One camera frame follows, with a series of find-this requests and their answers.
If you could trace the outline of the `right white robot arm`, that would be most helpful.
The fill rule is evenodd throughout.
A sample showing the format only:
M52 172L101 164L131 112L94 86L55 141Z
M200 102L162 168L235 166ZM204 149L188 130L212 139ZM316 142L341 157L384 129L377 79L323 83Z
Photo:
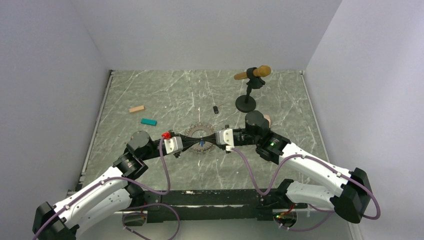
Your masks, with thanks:
M257 110L245 116L244 128L225 128L200 140L227 152L236 152L244 162L248 161L247 157L237 147L254 145L255 152L262 159L276 164L278 170L289 167L318 183L309 185L290 179L283 182L282 190L275 195L276 203L282 208L308 204L328 209L354 224L363 218L377 220L381 216L381 208L364 170L356 168L351 171L305 151L272 131L269 121Z

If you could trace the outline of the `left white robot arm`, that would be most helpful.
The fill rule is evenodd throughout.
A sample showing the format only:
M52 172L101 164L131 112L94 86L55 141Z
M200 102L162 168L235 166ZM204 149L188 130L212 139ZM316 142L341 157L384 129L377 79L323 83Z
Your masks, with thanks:
M83 228L90 228L116 211L139 209L147 201L147 192L168 195L171 180L164 157L179 157L194 145L215 144L217 139L215 133L192 137L167 131L158 140L152 140L144 130L133 133L123 154L99 178L55 204L44 202L36 209L33 239L75 240ZM162 162L167 182L165 190L137 182L148 169L145 161L154 158Z

